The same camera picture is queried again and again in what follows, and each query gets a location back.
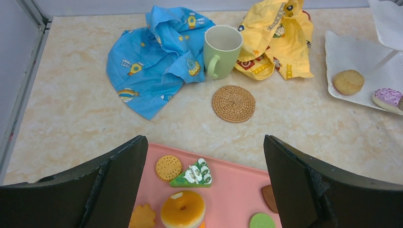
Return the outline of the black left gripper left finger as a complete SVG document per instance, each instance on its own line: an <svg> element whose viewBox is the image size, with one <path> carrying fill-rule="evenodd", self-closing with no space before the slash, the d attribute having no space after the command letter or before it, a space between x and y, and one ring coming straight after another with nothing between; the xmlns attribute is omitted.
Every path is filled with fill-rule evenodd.
<svg viewBox="0 0 403 228"><path fill-rule="evenodd" d="M1 227L128 227L147 150L147 138L139 135L108 153L37 182L1 186Z"/></svg>

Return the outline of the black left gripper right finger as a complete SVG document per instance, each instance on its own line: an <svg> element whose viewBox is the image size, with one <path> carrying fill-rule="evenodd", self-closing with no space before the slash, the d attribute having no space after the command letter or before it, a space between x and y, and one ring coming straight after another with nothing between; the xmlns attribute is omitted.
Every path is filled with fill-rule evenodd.
<svg viewBox="0 0 403 228"><path fill-rule="evenodd" d="M402 227L401 184L343 170L272 135L264 153L282 227Z"/></svg>

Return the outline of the green round macaron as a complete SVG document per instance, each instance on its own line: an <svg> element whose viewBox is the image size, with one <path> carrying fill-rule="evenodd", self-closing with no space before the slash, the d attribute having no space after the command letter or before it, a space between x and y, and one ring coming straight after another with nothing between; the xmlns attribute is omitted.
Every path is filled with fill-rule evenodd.
<svg viewBox="0 0 403 228"><path fill-rule="evenodd" d="M275 228L275 222L266 213L256 213L249 220L249 228Z"/></svg>

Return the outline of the round tan muffin cake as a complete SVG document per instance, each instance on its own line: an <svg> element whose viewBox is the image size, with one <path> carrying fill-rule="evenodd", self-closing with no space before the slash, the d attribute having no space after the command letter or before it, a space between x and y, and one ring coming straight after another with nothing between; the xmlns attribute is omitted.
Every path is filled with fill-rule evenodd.
<svg viewBox="0 0 403 228"><path fill-rule="evenodd" d="M355 70L345 70L333 77L333 84L338 92L344 95L354 95L361 91L365 78Z"/></svg>

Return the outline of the purple sprinkled donut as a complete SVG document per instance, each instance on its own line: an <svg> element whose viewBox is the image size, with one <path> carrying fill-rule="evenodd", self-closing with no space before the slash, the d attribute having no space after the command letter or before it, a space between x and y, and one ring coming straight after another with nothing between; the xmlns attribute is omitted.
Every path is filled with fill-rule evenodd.
<svg viewBox="0 0 403 228"><path fill-rule="evenodd" d="M382 88L376 90L372 95L372 100L381 108L396 113L403 114L399 109L399 102L403 94L400 91L391 88Z"/></svg>

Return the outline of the brown heart cookie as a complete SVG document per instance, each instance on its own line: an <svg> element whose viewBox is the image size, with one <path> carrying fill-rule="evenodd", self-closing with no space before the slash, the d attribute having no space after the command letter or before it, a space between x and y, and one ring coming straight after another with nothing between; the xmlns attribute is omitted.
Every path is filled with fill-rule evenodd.
<svg viewBox="0 0 403 228"><path fill-rule="evenodd" d="M268 208L272 212L278 214L278 208L277 208L272 185L267 185L267 186L262 187L261 194L262 194L262 197L263 197L266 205L268 206Z"/></svg>

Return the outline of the yellow flower cookie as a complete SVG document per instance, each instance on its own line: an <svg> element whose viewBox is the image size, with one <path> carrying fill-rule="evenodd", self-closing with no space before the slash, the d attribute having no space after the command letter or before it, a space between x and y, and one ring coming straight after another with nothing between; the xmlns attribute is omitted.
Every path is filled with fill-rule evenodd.
<svg viewBox="0 0 403 228"><path fill-rule="evenodd" d="M131 215L129 228L154 228L156 212L150 204L137 205Z"/></svg>

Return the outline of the round yellow cracker biscuit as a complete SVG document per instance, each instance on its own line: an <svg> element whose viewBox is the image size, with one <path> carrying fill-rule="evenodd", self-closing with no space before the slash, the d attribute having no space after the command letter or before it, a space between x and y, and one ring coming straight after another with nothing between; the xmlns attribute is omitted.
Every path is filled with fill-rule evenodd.
<svg viewBox="0 0 403 228"><path fill-rule="evenodd" d="M182 163L174 155L165 155L157 161L155 171L159 179L170 182L182 173Z"/></svg>

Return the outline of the orange glazed bun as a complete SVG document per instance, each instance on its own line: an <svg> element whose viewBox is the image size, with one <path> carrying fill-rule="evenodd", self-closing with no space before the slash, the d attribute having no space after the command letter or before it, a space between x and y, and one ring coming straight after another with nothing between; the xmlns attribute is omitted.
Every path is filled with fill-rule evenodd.
<svg viewBox="0 0 403 228"><path fill-rule="evenodd" d="M171 195L162 205L161 221L166 228L205 228L206 203L192 190Z"/></svg>

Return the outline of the green cake slice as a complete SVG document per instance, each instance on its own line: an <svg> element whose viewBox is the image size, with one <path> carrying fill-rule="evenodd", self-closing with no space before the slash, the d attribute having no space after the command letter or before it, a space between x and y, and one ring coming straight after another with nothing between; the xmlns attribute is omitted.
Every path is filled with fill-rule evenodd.
<svg viewBox="0 0 403 228"><path fill-rule="evenodd" d="M212 184L211 170L204 158L199 158L194 164L170 181L173 188L209 188Z"/></svg>

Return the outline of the woven rattan coaster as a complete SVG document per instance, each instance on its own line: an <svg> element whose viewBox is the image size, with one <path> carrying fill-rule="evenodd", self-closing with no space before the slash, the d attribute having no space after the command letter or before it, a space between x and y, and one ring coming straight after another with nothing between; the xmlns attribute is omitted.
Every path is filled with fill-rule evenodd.
<svg viewBox="0 0 403 228"><path fill-rule="evenodd" d="M256 101L245 88L226 85L214 93L211 105L215 114L222 120L229 123L243 123L253 116Z"/></svg>

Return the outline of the blue patterned cloth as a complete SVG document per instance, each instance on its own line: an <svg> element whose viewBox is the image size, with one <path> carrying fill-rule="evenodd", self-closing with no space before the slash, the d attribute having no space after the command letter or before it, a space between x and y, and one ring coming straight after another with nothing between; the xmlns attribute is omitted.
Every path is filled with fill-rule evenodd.
<svg viewBox="0 0 403 228"><path fill-rule="evenodd" d="M184 84L205 81L204 35L214 22L183 7L154 6L145 18L113 45L106 72L120 99L151 120Z"/></svg>

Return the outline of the white tiered dessert stand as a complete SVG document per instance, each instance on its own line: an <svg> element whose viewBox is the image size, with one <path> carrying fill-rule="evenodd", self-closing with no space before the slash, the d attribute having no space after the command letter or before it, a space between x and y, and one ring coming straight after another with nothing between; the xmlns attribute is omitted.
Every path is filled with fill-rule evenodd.
<svg viewBox="0 0 403 228"><path fill-rule="evenodd" d="M359 40L350 35L325 33L328 92L335 98L384 110L380 92L403 90L403 2L371 0L378 42ZM333 84L334 76L355 70L365 79L354 95L343 95Z"/></svg>

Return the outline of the yellow patterned cloth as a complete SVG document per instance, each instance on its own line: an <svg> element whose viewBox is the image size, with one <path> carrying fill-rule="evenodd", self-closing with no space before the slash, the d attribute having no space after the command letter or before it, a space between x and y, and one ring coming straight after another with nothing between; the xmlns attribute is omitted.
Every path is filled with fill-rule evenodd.
<svg viewBox="0 0 403 228"><path fill-rule="evenodd" d="M275 71L284 80L313 77L309 52L314 25L303 6L303 0L254 4L238 27L243 45L235 68L255 80Z"/></svg>

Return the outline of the green mug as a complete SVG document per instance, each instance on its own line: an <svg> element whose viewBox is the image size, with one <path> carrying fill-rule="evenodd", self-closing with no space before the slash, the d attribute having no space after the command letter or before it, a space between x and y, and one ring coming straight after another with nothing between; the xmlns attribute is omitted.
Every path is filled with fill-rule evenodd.
<svg viewBox="0 0 403 228"><path fill-rule="evenodd" d="M207 76L223 79L230 75L243 45L241 33L234 27L215 25L204 34L203 61Z"/></svg>

